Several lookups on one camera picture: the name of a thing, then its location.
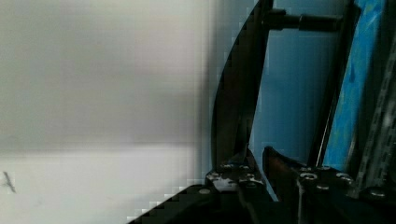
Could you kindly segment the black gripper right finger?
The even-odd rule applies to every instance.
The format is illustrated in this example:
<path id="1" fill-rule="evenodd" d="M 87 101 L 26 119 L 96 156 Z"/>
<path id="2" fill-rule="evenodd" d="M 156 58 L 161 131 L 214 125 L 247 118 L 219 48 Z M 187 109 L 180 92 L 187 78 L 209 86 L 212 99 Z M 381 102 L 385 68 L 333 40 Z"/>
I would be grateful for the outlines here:
<path id="1" fill-rule="evenodd" d="M 354 180 L 330 166 L 308 166 L 273 147 L 262 153 L 262 169 L 276 197 L 297 224 L 354 224 L 347 192 Z"/>

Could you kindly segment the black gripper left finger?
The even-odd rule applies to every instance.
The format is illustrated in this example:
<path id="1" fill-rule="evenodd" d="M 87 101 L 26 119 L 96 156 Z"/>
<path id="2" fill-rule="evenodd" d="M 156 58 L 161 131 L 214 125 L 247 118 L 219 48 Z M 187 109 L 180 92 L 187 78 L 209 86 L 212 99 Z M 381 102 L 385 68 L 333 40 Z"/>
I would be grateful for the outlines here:
<path id="1" fill-rule="evenodd" d="M 237 192 L 241 188 L 266 190 L 258 164 L 248 148 L 216 164 L 205 175 L 207 193 Z"/>

